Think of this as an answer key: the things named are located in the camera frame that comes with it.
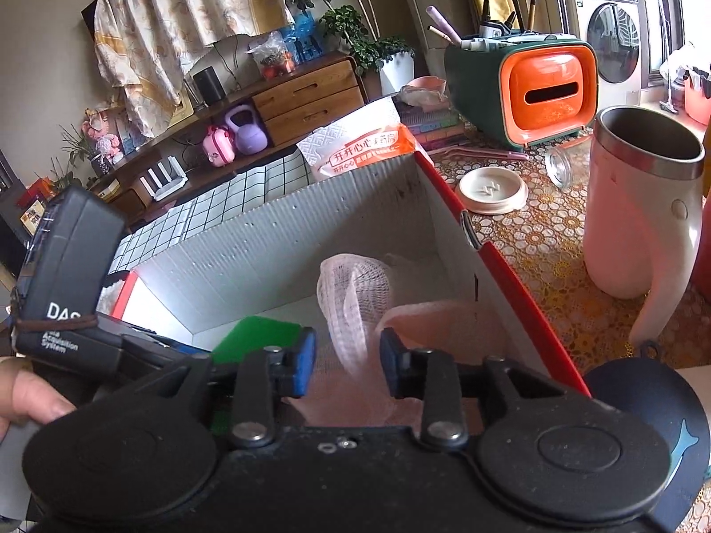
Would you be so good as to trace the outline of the person's left hand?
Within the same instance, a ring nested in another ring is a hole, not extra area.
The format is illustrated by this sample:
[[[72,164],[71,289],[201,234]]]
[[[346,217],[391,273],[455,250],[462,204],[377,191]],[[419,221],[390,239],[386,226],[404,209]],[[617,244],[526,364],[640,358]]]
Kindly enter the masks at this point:
[[[0,385],[0,440],[11,425],[28,420],[47,425],[76,410],[69,399],[32,371],[26,358],[2,356]]]

